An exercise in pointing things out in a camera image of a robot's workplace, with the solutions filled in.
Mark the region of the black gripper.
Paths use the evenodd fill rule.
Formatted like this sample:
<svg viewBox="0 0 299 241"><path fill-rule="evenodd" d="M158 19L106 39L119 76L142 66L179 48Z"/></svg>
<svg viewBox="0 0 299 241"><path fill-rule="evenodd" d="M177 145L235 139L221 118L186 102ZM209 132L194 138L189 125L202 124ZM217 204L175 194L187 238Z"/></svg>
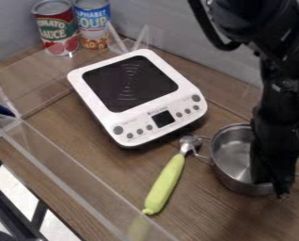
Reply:
<svg viewBox="0 0 299 241"><path fill-rule="evenodd" d="M274 184L280 200L290 195L299 159L299 76L261 62L263 92L253 109L251 180Z"/></svg>

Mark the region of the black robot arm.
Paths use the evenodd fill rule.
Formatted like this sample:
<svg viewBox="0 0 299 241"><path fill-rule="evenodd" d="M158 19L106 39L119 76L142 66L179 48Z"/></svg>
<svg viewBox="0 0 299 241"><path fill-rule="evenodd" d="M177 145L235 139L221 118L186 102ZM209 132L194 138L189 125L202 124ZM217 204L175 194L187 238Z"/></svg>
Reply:
<svg viewBox="0 0 299 241"><path fill-rule="evenodd" d="M221 32L261 58L263 94L253 110L251 176L286 197L299 158L299 3L297 0L214 0Z"/></svg>

